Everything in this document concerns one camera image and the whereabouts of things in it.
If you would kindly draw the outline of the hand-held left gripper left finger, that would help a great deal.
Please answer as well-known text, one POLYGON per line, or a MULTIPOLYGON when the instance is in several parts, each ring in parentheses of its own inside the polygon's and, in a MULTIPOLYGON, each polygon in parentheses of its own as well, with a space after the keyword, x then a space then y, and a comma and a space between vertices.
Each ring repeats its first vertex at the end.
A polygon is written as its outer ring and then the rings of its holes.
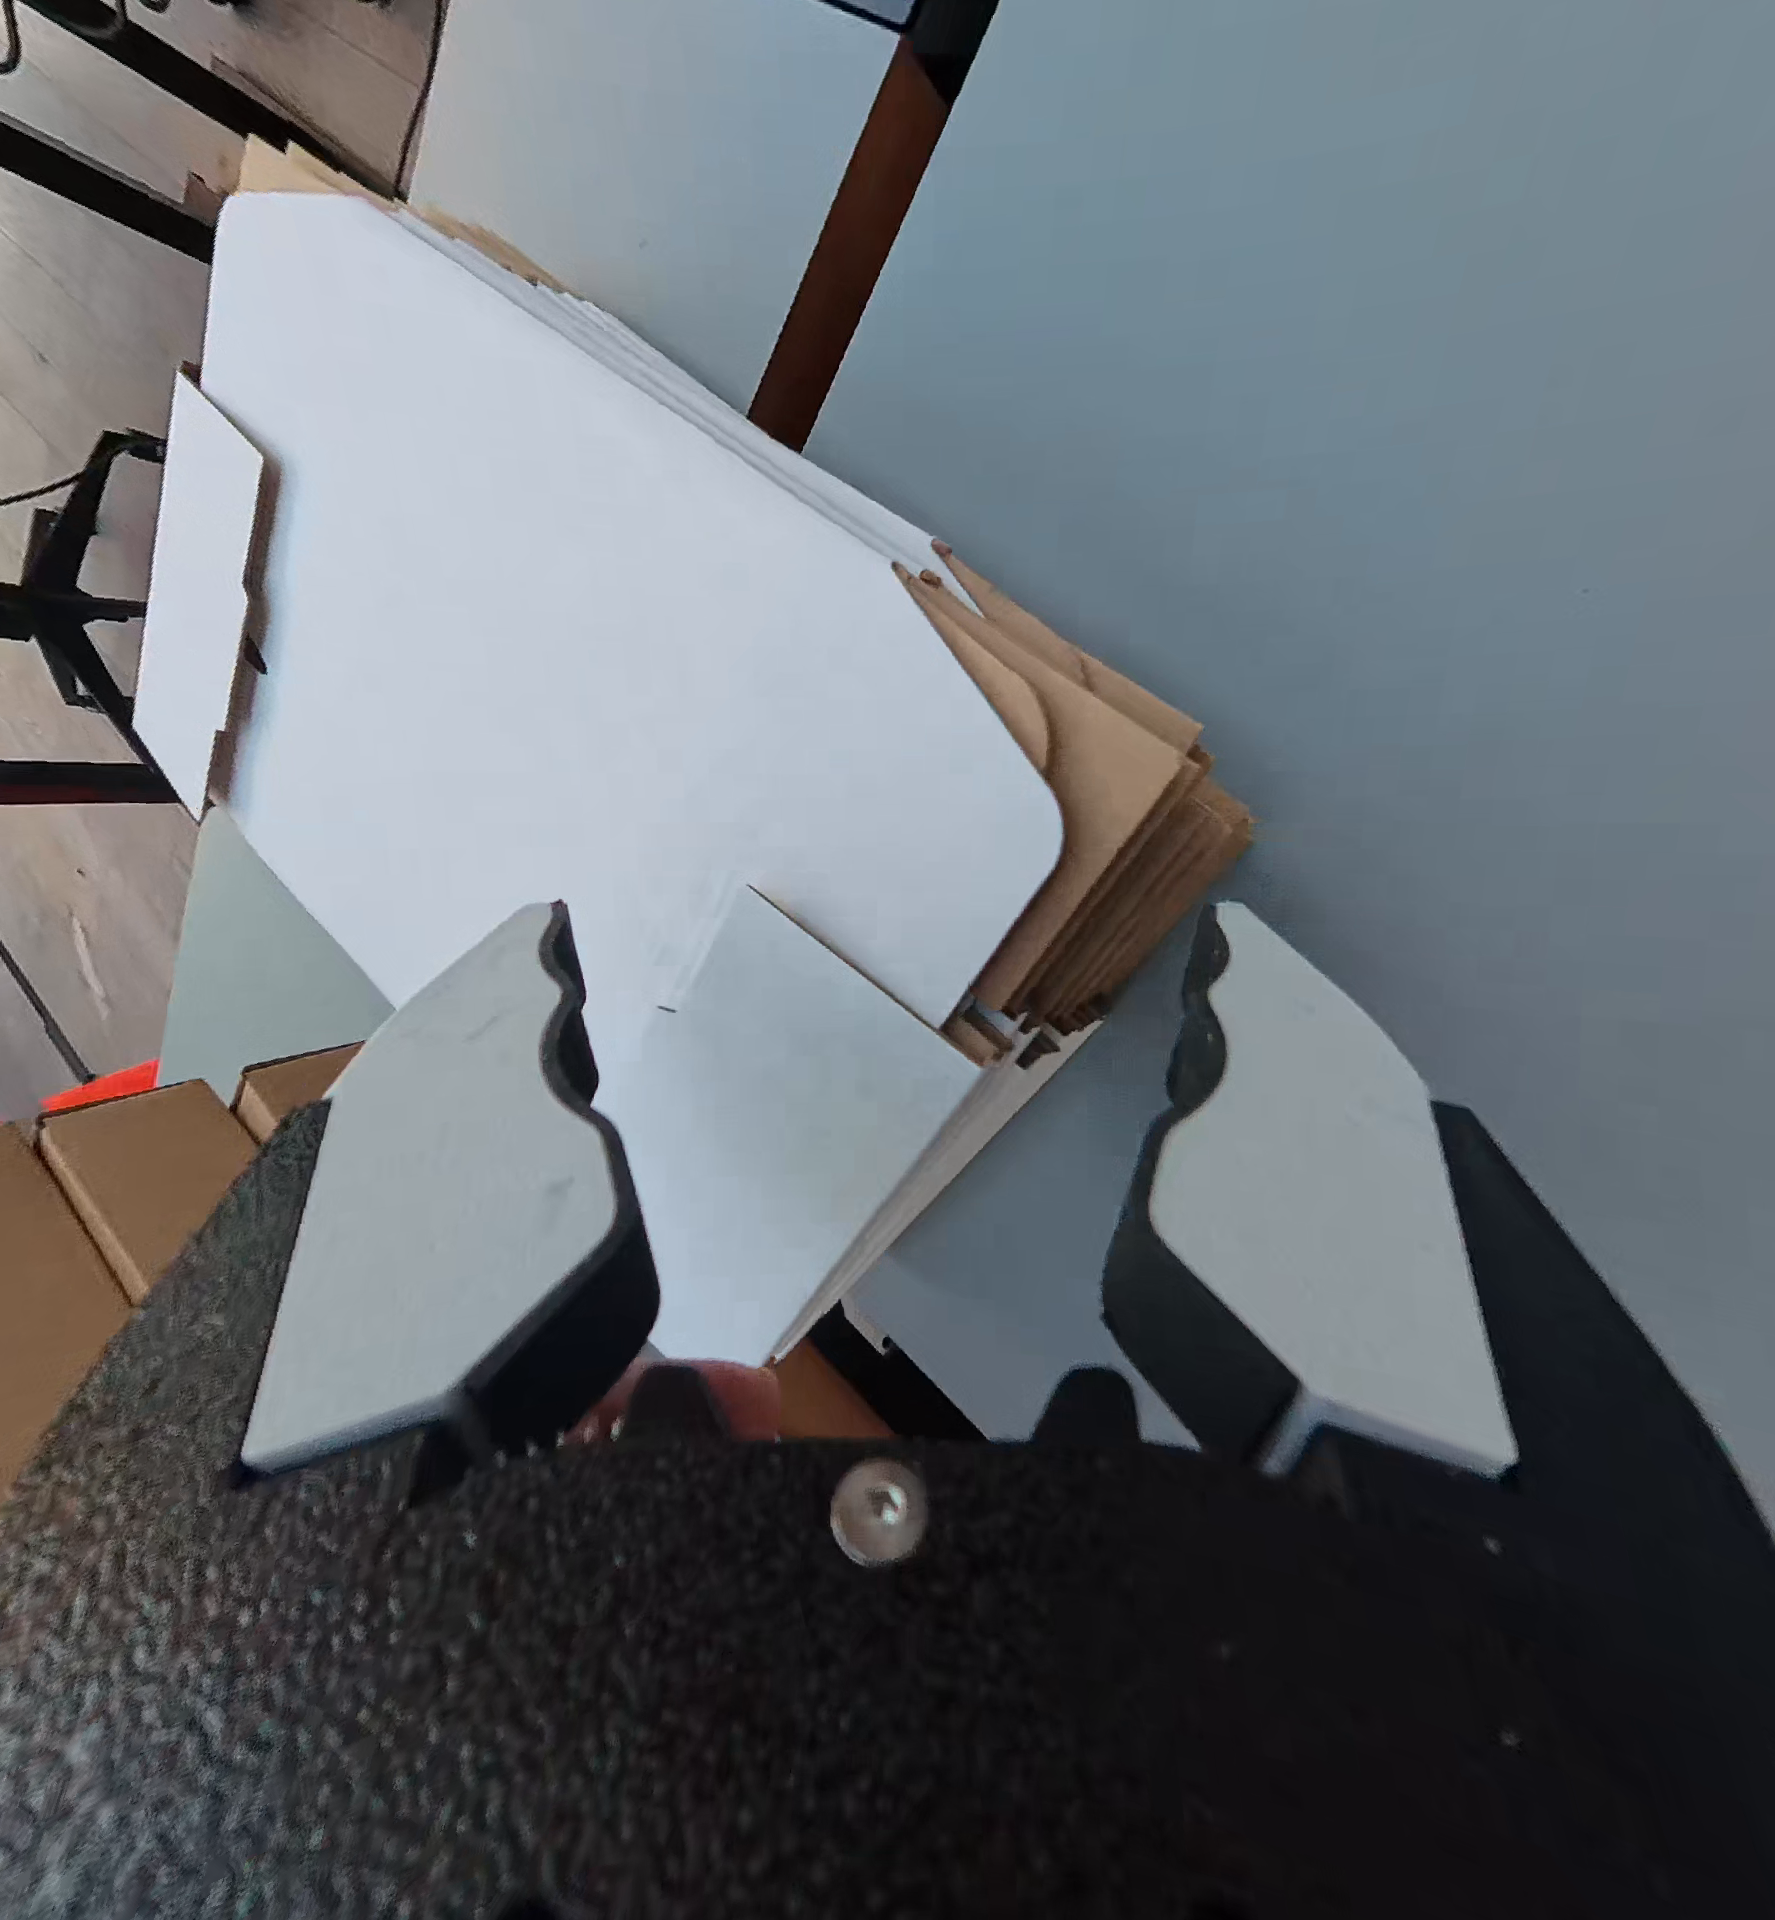
POLYGON ((324 1095, 245 1474, 410 1432, 468 1469, 603 1404, 659 1283, 598 1079, 564 902, 516 907, 360 1046, 324 1095))

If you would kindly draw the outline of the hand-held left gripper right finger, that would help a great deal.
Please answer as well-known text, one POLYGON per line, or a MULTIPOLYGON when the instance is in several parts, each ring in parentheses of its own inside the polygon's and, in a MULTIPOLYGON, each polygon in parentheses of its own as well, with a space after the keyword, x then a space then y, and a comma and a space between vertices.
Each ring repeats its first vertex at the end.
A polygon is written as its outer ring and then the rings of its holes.
POLYGON ((1189 939, 1100 1313, 1213 1460, 1283 1477, 1325 1432, 1480 1478, 1519 1460, 1427 1087, 1245 906, 1189 939))

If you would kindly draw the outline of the stack of cardboard sheets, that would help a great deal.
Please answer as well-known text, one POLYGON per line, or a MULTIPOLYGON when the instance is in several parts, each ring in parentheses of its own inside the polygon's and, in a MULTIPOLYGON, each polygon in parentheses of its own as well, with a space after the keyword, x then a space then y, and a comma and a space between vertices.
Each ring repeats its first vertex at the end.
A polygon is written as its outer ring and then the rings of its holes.
POLYGON ((199 386, 274 484, 227 808, 394 1002, 564 899, 616 1024, 747 885, 929 1024, 1074 1028, 1252 841, 1198 722, 410 211, 229 197, 199 386))

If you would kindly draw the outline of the white cardboard box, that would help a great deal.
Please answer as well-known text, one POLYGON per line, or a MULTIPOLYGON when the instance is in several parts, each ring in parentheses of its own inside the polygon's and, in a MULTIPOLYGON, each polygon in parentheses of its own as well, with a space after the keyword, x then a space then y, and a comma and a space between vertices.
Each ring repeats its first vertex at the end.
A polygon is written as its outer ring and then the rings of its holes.
POLYGON ((224 805, 394 1008, 568 907, 653 1338, 760 1363, 963 1097, 938 1030, 1064 823, 890 555, 598 332, 361 197, 227 199, 197 386, 272 523, 224 805))

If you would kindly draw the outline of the red plastic object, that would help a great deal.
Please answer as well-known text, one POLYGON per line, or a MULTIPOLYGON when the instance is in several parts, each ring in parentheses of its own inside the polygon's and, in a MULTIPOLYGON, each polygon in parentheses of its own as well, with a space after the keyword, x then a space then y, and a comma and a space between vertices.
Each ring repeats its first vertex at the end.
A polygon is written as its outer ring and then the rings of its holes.
POLYGON ((33 1141, 38 1133, 38 1127, 50 1116, 61 1116, 67 1112, 101 1105, 109 1099, 153 1091, 157 1084, 160 1060, 147 1059, 111 1073, 92 1078, 84 1084, 46 1094, 41 1099, 34 1116, 0 1118, 0 1128, 10 1127, 25 1138, 33 1141))

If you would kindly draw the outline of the black tripod stand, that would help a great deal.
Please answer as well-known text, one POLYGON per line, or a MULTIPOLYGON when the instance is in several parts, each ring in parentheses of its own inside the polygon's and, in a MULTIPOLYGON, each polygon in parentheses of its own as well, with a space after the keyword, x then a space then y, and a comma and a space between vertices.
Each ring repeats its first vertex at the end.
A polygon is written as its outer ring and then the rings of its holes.
POLYGON ((81 566, 100 523, 109 469, 134 457, 166 459, 166 440, 141 430, 105 432, 84 465, 54 482, 0 497, 0 509, 63 492, 61 506, 33 516, 19 575, 0 582, 0 640, 33 644, 65 707, 97 713, 116 731, 126 760, 61 763, 0 760, 0 808, 46 804, 176 804, 174 783, 160 768, 134 726, 134 697, 124 693, 90 627, 144 615, 141 598, 103 597, 84 589, 81 566))

